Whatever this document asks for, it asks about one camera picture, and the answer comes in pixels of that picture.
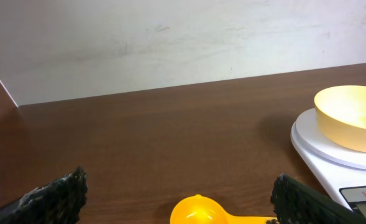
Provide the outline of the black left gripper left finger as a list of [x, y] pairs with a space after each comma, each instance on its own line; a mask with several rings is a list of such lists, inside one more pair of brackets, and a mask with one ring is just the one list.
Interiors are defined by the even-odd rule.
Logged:
[[0, 207], [0, 224], [76, 223], [86, 204], [87, 175], [83, 168], [55, 179]]

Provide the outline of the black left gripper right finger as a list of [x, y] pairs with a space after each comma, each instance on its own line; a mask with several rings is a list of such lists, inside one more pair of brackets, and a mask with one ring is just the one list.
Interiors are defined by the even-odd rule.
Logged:
[[279, 223], [366, 224], [363, 215], [286, 174], [279, 175], [274, 181], [270, 201]]

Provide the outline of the yellow plastic measuring scoop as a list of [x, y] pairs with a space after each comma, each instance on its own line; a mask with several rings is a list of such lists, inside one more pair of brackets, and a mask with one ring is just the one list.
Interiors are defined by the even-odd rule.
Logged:
[[184, 198], [173, 208], [170, 224], [267, 224], [276, 217], [234, 216], [211, 198], [200, 194]]

